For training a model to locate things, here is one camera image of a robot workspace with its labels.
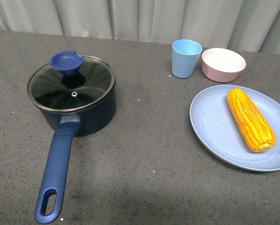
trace handle hole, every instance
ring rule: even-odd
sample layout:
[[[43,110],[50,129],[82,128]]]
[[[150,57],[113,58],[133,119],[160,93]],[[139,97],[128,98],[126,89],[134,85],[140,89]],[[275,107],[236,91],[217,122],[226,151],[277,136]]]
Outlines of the handle hole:
[[[55,199],[56,199],[56,190],[54,189],[47,190],[44,195],[43,205],[41,209],[41,214],[43,216],[49,215],[53,212],[55,206]]]

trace lid rim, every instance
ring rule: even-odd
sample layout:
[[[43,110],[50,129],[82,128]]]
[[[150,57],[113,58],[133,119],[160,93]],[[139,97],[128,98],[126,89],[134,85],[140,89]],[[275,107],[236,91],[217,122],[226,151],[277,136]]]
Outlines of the lid rim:
[[[105,97],[108,96],[108,94],[111,92],[111,90],[115,87],[115,83],[116,83],[116,77],[115,74],[112,70],[112,68],[110,67],[110,65],[108,63],[106,63],[105,61],[103,61],[100,58],[94,57],[94,56],[85,56],[82,55],[84,57],[84,61],[91,61],[91,62],[96,62],[102,66],[104,66],[110,73],[111,76],[111,83],[108,87],[108,89],[105,91],[105,93],[100,96],[97,100],[86,104],[84,106],[78,107],[78,108],[72,108],[72,109],[53,109],[53,108],[49,108],[46,107],[44,105],[41,105],[38,101],[35,100],[35,98],[32,96],[31,94],[31,86],[32,86],[32,82],[35,80],[36,77],[38,77],[40,74],[42,74],[43,72],[49,70],[52,68],[52,66],[50,65],[50,63],[46,63],[45,65],[43,65],[42,67],[40,67],[39,69],[37,69],[33,75],[29,78],[28,83],[27,83],[27,96],[30,99],[30,101],[39,109],[47,111],[47,112],[53,112],[53,113],[71,113],[71,112],[77,112],[86,108],[89,108],[93,105],[96,105],[97,103],[99,103],[101,100],[103,100]]]

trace white curtain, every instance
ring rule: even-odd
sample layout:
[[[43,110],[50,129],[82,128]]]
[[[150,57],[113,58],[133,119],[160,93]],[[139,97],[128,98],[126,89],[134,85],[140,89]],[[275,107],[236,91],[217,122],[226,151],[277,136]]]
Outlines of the white curtain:
[[[280,54],[280,0],[0,0],[0,30]]]

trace glass lid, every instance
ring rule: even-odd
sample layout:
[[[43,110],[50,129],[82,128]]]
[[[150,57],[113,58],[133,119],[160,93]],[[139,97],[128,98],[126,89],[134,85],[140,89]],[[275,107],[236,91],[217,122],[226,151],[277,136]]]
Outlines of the glass lid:
[[[102,100],[115,84],[110,66],[93,56],[84,61],[74,76],[63,75],[47,63],[29,79],[27,94],[38,108],[50,112],[73,112]]]

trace pot lid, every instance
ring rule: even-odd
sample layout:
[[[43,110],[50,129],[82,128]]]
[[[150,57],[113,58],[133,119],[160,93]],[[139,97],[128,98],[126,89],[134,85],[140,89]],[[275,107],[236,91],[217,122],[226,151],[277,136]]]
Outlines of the pot lid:
[[[106,62],[66,51],[53,56],[31,76],[27,94],[40,109],[74,112],[101,101],[114,85],[115,76]]]

